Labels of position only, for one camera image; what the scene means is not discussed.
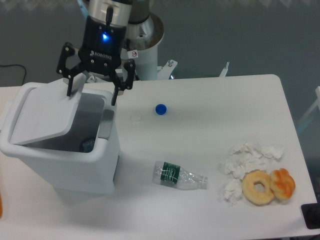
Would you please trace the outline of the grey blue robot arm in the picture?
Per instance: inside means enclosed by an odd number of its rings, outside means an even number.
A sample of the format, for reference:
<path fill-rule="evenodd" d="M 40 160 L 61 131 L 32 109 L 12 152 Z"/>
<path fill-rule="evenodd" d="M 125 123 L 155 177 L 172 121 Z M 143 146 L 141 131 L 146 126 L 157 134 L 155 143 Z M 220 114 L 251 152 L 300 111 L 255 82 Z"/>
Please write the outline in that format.
<path fill-rule="evenodd" d="M 66 95 L 72 94 L 74 77 L 87 71 L 109 76 L 115 105 L 119 91 L 132 89 L 137 75 L 133 56 L 122 60 L 122 50 L 144 50 L 154 32 L 147 0 L 89 1 L 82 45 L 75 48 L 66 42 L 56 68 L 67 79 Z"/>

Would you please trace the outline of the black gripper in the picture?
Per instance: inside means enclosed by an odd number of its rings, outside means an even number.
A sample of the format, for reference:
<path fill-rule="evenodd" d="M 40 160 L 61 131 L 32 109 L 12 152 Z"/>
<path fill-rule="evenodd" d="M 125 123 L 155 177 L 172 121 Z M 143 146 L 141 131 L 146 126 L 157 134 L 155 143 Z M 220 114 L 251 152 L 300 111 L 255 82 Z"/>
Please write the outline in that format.
<path fill-rule="evenodd" d="M 120 80 L 116 70 L 121 64 L 121 50 L 125 41 L 127 28 L 116 27 L 99 21 L 91 16 L 86 19 L 83 41 L 80 49 L 66 42 L 61 49 L 56 72 L 68 80 L 66 95 L 72 94 L 74 77 L 84 70 L 108 76 L 114 84 L 111 105 L 115 106 L 119 91 L 131 90 L 136 72 L 134 59 L 124 62 L 127 75 Z M 78 53 L 80 62 L 73 68 L 67 68 L 67 59 Z"/>

